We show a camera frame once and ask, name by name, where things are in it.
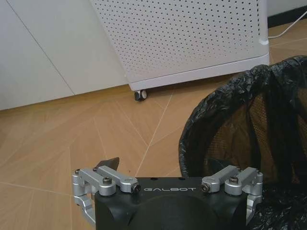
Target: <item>power cord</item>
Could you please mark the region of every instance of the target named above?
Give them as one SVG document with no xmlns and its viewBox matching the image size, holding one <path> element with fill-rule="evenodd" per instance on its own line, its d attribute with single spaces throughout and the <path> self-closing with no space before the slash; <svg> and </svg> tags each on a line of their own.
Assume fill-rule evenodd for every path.
<svg viewBox="0 0 307 230">
<path fill-rule="evenodd" d="M 272 39 L 272 38 L 277 38 L 280 36 L 283 36 L 292 26 L 294 26 L 299 20 L 301 20 L 302 17 L 304 17 L 307 14 L 307 11 L 305 13 L 303 13 L 302 16 L 300 16 L 294 23 L 292 23 L 287 29 L 285 29 L 285 31 L 283 31 L 280 35 L 277 36 L 269 36 L 268 39 Z"/>
</svg>

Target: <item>cabinet door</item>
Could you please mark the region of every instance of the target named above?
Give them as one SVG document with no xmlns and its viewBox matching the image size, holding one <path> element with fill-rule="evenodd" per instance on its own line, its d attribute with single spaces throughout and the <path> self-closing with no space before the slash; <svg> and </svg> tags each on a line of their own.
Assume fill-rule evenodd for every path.
<svg viewBox="0 0 307 230">
<path fill-rule="evenodd" d="M 73 95 L 5 0 L 0 0 L 0 110 Z"/>
<path fill-rule="evenodd" d="M 8 0 L 75 94 L 127 84 L 89 0 Z"/>
</svg>

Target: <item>wood grain flooring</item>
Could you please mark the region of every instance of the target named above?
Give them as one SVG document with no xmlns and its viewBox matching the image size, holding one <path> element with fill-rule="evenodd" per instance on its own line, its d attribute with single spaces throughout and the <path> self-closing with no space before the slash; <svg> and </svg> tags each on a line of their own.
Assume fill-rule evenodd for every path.
<svg viewBox="0 0 307 230">
<path fill-rule="evenodd" d="M 307 20 L 270 44 L 272 63 L 307 55 Z M 231 77 L 151 89 L 141 103 L 126 85 L 0 111 L 0 230 L 93 229 L 71 198 L 71 173 L 102 159 L 120 157 L 132 176 L 180 176 L 187 118 Z"/>
</svg>

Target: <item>plastic bag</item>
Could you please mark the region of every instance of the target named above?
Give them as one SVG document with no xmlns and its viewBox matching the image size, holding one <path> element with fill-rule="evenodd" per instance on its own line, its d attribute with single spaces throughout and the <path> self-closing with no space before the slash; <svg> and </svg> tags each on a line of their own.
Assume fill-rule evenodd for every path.
<svg viewBox="0 0 307 230">
<path fill-rule="evenodd" d="M 307 185 L 307 57 L 257 66 L 203 99 L 182 132 L 179 163 L 185 177 L 211 175 L 229 164 L 260 169 L 266 184 L 288 192 L 265 190 L 256 214 L 262 216 L 250 229 L 304 229 L 306 210 L 294 213 L 306 193 L 295 190 L 300 195 L 285 206 L 274 196 L 285 199 L 295 184 Z"/>
</svg>

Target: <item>caster wheel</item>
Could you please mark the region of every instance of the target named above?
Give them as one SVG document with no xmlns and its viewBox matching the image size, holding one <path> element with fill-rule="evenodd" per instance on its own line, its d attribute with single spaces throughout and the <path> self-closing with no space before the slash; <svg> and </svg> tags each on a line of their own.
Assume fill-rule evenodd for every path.
<svg viewBox="0 0 307 230">
<path fill-rule="evenodd" d="M 146 90 L 138 90 L 134 92 L 134 99 L 138 102 L 143 101 L 147 98 Z"/>
</svg>

